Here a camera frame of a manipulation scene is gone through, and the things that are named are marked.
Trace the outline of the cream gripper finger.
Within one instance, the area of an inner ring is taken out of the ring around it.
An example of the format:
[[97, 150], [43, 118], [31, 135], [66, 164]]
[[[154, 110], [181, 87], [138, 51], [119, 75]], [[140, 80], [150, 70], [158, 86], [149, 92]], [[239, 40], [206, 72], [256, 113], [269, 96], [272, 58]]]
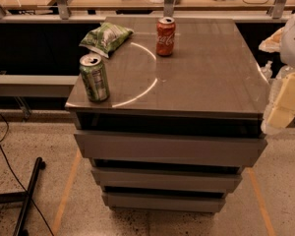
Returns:
[[268, 53], [279, 52], [282, 33], [283, 33], [283, 28], [278, 29], [270, 37], [263, 40], [261, 44], [259, 45], [259, 50], [268, 52]]
[[268, 100], [261, 128], [266, 135], [275, 135], [295, 117], [295, 71], [272, 83]]

